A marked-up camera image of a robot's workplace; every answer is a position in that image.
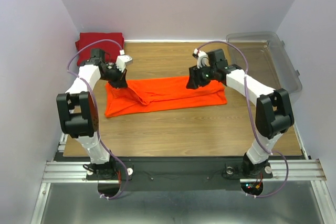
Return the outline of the orange t shirt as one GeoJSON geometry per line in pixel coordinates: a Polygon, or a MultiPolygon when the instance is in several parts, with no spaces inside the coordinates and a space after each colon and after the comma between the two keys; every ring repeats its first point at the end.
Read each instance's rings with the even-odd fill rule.
{"type": "Polygon", "coordinates": [[[226,105],[225,87],[216,81],[187,89],[187,76],[128,80],[126,88],[106,84],[105,117],[149,113],[202,106],[226,105]]]}

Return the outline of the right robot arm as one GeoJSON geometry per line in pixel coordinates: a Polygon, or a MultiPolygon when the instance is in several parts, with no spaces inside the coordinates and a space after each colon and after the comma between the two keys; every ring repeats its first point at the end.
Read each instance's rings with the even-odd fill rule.
{"type": "Polygon", "coordinates": [[[255,139],[241,165],[244,176],[255,176],[273,154],[276,142],[295,122],[289,93],[283,88],[276,90],[262,84],[236,64],[229,65],[221,49],[209,52],[195,49],[193,57],[197,64],[189,68],[188,89],[218,81],[242,94],[248,107],[255,106],[254,113],[248,110],[255,139]]]}

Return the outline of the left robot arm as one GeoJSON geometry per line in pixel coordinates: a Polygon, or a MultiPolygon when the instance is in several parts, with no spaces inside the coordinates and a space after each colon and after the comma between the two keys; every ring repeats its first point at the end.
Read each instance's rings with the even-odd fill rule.
{"type": "Polygon", "coordinates": [[[120,50],[115,62],[105,61],[106,52],[91,50],[88,60],[81,62],[71,87],[56,97],[60,126],[86,150],[90,164],[84,165],[89,179],[111,180],[117,172],[116,159],[107,151],[99,133],[99,113],[93,89],[99,80],[114,88],[126,88],[127,65],[132,58],[120,50]]]}

